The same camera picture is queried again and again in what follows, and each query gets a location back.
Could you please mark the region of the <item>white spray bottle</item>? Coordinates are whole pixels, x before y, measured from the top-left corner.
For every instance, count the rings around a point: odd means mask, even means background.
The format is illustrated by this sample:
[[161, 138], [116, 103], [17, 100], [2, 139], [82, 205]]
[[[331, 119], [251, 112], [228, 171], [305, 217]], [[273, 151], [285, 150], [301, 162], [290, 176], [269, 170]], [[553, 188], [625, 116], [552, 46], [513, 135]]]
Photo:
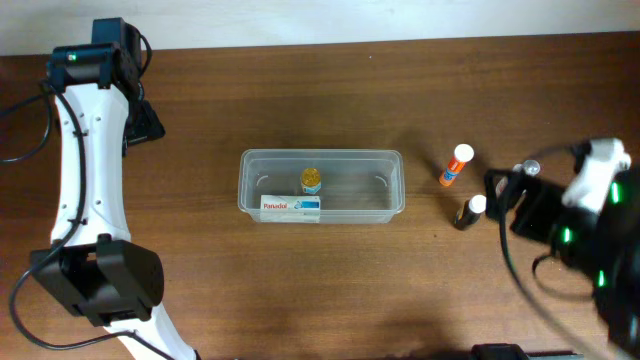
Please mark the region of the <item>white spray bottle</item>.
[[[527, 176], [535, 177], [541, 171], [541, 166], [538, 161], [529, 159], [524, 161], [523, 163], [516, 164], [512, 171], [514, 173], [524, 173]], [[499, 198], [507, 187], [509, 179], [507, 176], [501, 178], [497, 185], [495, 186], [496, 197]]]

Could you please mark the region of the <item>white Panadol medicine box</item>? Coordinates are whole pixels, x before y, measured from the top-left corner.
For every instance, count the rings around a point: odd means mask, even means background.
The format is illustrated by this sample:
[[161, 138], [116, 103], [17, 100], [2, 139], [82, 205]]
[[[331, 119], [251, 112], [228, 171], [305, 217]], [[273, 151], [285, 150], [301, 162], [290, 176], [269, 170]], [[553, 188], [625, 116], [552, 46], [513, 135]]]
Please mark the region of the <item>white Panadol medicine box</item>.
[[320, 215], [321, 199], [318, 196], [261, 196], [261, 222], [319, 223]]

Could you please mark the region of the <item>small gold-lidded jar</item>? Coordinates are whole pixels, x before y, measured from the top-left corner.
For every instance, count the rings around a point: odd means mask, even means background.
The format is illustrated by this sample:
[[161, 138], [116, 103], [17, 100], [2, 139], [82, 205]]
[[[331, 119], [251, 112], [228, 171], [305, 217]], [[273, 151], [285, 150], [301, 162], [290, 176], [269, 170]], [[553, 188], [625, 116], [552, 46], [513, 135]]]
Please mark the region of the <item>small gold-lidded jar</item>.
[[304, 194], [315, 195], [321, 189], [321, 174], [317, 168], [306, 168], [300, 177]]

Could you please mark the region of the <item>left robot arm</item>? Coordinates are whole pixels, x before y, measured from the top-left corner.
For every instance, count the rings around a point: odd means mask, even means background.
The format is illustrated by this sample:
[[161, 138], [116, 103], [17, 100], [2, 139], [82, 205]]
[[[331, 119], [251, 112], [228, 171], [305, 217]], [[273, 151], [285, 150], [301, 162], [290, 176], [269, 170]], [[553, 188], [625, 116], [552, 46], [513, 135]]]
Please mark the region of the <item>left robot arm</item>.
[[45, 85], [61, 130], [61, 189], [51, 246], [31, 253], [36, 281], [136, 359], [196, 359], [163, 304], [159, 256], [131, 241], [122, 190], [128, 146], [163, 137], [140, 78], [151, 54], [122, 18], [97, 19], [88, 44], [54, 49]]

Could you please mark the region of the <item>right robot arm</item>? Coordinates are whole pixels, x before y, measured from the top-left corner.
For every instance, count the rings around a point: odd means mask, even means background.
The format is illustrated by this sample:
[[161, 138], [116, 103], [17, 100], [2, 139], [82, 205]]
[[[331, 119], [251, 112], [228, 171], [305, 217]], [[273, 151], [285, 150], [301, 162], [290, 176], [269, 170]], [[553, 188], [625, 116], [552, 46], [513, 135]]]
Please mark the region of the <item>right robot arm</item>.
[[550, 147], [535, 159], [566, 151], [575, 177], [566, 187], [522, 170], [489, 169], [485, 214], [499, 225], [511, 279], [531, 308], [586, 355], [593, 351], [538, 302], [522, 282], [509, 251], [509, 232], [548, 246], [592, 284], [589, 296], [608, 328], [608, 340], [639, 356], [639, 170], [617, 138]]

